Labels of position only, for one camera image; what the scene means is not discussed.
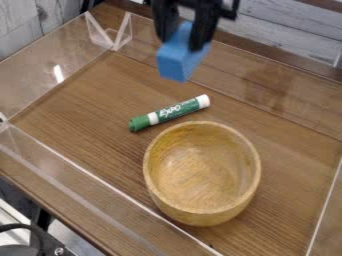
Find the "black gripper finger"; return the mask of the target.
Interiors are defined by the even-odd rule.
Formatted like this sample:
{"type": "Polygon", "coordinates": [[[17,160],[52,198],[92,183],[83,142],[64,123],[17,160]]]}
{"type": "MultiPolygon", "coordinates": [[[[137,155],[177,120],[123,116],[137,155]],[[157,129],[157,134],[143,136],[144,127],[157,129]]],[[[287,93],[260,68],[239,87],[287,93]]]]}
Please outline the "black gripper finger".
{"type": "Polygon", "coordinates": [[[177,0],[151,0],[151,12],[157,38],[167,42],[177,29],[177,0]]]}
{"type": "Polygon", "coordinates": [[[190,50],[199,51],[212,39],[220,18],[222,0],[198,0],[190,35],[190,50]]]}

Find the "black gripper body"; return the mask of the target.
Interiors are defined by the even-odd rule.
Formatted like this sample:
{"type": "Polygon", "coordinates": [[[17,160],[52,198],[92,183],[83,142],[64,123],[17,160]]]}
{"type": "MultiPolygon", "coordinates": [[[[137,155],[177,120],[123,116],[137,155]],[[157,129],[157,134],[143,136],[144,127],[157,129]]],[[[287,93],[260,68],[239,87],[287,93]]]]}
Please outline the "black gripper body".
{"type": "Polygon", "coordinates": [[[181,7],[196,10],[199,7],[212,7],[219,16],[228,20],[235,20],[238,17],[238,10],[240,0],[176,0],[181,7]]]}

